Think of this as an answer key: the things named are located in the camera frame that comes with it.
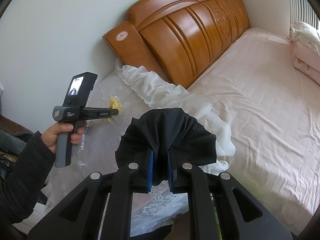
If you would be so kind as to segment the left forearm black sleeve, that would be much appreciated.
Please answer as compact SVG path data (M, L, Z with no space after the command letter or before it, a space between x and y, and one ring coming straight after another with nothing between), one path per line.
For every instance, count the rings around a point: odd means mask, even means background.
M33 213L54 161L55 154L42 142L41 133L36 132L1 183L1 215L10 224L20 223Z

